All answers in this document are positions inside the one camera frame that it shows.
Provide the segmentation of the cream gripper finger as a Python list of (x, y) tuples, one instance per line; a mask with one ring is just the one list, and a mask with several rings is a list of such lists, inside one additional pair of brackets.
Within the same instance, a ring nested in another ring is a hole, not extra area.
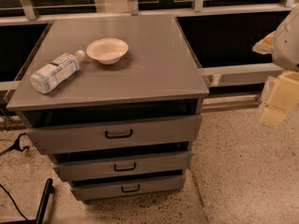
[(276, 32), (272, 32), (257, 42), (252, 50), (259, 54), (271, 54)]
[(287, 72), (274, 80), (274, 86), (260, 118), (263, 126), (276, 128), (299, 104), (299, 73)]

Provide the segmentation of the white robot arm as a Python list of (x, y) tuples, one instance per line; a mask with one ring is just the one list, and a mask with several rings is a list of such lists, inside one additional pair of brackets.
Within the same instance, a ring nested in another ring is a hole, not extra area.
[(294, 7), (278, 28), (257, 42), (252, 50), (270, 54), (273, 64), (285, 70), (274, 80), (260, 117), (263, 126), (276, 128), (299, 104), (299, 6)]

